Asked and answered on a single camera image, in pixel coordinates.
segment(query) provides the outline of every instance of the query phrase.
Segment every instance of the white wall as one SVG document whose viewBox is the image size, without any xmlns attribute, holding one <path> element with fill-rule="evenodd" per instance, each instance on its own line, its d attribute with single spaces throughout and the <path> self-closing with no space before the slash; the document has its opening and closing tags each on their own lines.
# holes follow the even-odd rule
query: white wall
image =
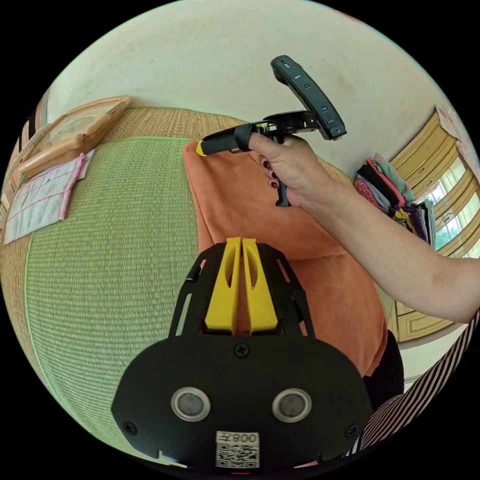
<svg viewBox="0 0 480 480">
<path fill-rule="evenodd" d="M 182 0 L 111 31 L 52 84 L 48 121 L 116 95 L 253 122 L 302 108 L 272 74 L 289 55 L 345 122 L 338 142 L 309 133 L 318 155 L 349 175 L 375 152 L 390 159 L 448 101 L 424 70 L 367 25 L 306 0 Z"/>
</svg>

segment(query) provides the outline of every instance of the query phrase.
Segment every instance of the black and white stripes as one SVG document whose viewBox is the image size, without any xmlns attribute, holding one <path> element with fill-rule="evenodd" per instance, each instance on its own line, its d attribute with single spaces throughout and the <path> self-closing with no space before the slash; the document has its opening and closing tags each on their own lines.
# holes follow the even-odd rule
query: black and white stripes
<svg viewBox="0 0 480 480">
<path fill-rule="evenodd" d="M 344 457 L 385 440 L 420 415 L 447 383 L 467 350 L 479 323 L 480 310 L 450 350 L 403 395 L 391 398 L 370 418 L 360 437 Z"/>
</svg>

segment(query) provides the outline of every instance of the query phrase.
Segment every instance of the black pants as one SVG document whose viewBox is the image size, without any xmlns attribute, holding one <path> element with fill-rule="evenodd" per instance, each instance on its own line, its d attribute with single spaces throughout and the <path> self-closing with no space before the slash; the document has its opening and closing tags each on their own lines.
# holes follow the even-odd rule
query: black pants
<svg viewBox="0 0 480 480">
<path fill-rule="evenodd" d="M 404 392 L 404 364 L 397 340 L 390 330 L 380 364 L 372 376 L 363 377 L 363 383 L 370 397 L 373 411 L 381 407 L 387 400 Z"/>
</svg>

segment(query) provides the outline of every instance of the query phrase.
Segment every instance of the woman's right hand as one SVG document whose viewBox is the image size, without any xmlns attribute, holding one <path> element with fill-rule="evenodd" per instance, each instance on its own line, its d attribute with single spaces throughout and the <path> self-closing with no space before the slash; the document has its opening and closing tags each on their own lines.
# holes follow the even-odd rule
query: woman's right hand
<svg viewBox="0 0 480 480">
<path fill-rule="evenodd" d="M 252 133 L 248 147 L 250 156 L 263 167 L 268 184 L 278 188 L 279 180 L 283 182 L 288 201 L 296 207 L 310 210 L 322 190 L 335 182 L 303 138 L 289 135 L 279 144 Z"/>
</svg>

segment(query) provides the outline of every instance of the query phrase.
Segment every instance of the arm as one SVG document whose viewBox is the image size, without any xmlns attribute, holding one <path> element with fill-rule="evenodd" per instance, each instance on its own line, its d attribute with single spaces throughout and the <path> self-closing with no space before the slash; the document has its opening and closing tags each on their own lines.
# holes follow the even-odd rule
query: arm
<svg viewBox="0 0 480 480">
<path fill-rule="evenodd" d="M 355 190 L 323 182 L 302 205 L 395 300 L 432 317 L 468 323 L 480 306 L 480 260 L 448 258 Z"/>
</svg>

